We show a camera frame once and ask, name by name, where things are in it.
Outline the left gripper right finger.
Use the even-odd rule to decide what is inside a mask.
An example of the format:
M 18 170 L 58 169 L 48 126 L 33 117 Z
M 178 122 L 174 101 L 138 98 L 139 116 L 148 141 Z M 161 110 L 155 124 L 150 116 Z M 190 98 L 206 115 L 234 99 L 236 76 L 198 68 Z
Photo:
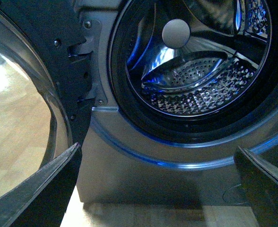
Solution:
M 278 168 L 242 147 L 234 162 L 259 226 L 278 227 Z

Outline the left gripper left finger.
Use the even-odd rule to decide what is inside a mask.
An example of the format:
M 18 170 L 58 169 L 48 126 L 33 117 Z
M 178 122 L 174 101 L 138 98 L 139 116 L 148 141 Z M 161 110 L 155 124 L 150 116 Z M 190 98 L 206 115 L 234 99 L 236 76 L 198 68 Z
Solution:
M 59 227 L 82 160 L 75 143 L 0 197 L 0 227 Z

